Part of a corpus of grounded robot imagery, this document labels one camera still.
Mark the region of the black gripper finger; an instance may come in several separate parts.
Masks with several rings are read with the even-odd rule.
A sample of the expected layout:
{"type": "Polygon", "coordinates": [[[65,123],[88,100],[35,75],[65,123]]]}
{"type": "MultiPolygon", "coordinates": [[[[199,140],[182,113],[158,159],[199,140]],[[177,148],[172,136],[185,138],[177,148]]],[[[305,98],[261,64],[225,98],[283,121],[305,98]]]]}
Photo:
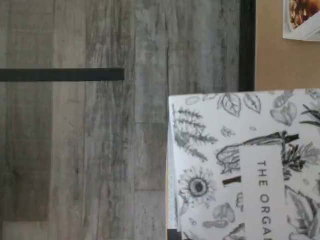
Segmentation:
{"type": "Polygon", "coordinates": [[[170,228],[166,230],[166,240],[182,240],[181,231],[176,228],[170,228]]]}

